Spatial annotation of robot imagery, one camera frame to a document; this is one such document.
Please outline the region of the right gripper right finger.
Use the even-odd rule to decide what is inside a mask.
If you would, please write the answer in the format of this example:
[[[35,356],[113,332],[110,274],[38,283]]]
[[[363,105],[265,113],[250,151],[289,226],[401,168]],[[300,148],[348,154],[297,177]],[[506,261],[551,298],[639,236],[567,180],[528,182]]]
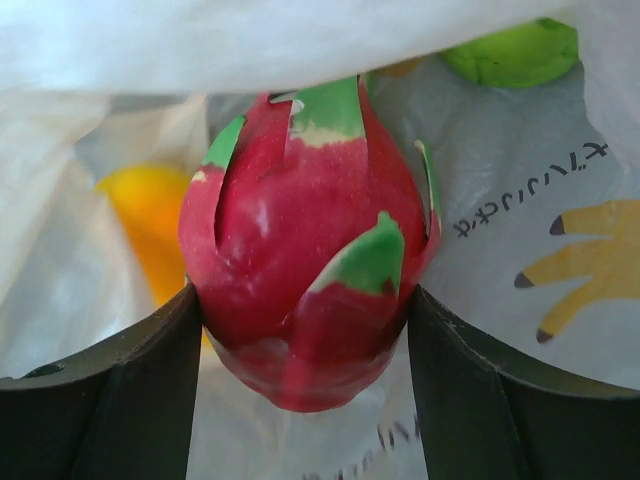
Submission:
[[[422,288],[407,314],[429,478],[638,478],[638,391],[536,360]]]

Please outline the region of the red strawberry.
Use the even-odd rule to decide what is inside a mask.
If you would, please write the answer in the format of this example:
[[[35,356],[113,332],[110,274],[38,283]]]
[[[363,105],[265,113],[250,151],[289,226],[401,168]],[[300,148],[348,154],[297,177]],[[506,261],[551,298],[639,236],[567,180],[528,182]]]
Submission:
[[[214,138],[179,244],[221,362],[279,408],[340,407],[386,368],[441,235],[428,192],[354,75],[258,97]]]

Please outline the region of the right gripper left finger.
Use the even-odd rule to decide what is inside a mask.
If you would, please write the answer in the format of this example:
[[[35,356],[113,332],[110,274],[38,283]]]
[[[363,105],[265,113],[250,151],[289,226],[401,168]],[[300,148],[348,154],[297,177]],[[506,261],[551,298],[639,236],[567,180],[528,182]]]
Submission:
[[[185,478],[200,351],[186,286],[123,331],[2,378],[2,478]]]

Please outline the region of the translucent banana print plastic bag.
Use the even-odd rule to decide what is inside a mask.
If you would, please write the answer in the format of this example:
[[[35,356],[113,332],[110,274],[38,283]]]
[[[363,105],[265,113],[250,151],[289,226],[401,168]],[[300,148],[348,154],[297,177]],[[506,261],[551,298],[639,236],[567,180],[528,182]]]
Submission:
[[[541,18],[579,60],[487,87],[439,53]],[[81,352],[155,305],[111,202],[113,170],[191,173],[261,91],[361,74],[428,192],[440,246],[418,288],[512,348],[639,393],[635,1],[5,1],[1,380]],[[183,479],[431,479],[408,323],[346,405],[293,413],[243,385],[201,327]]]

